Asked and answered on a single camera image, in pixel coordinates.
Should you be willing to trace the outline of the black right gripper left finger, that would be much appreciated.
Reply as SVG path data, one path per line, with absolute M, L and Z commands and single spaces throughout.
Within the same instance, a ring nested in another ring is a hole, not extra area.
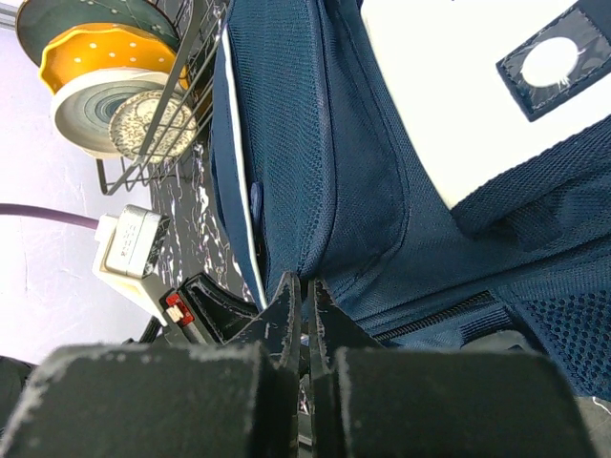
M 299 279 L 224 345 L 57 349 L 4 429 L 5 457 L 293 457 Z

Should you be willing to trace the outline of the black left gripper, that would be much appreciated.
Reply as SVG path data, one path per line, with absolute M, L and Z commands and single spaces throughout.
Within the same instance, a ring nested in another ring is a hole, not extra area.
M 206 274 L 168 290 L 159 304 L 178 319 L 164 326 L 153 317 L 139 339 L 142 344 L 226 344 L 259 314 L 255 303 L 223 289 Z

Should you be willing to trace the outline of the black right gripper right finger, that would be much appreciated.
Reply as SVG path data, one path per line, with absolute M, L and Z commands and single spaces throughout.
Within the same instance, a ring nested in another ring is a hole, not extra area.
M 529 352 L 387 349 L 308 287 L 317 457 L 593 457 L 571 390 Z

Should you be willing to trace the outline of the navy blue student backpack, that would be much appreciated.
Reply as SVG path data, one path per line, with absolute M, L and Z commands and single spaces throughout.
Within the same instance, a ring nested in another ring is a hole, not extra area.
M 610 396 L 610 5 L 233 1 L 210 170 L 254 303 L 323 281 L 410 349 Z

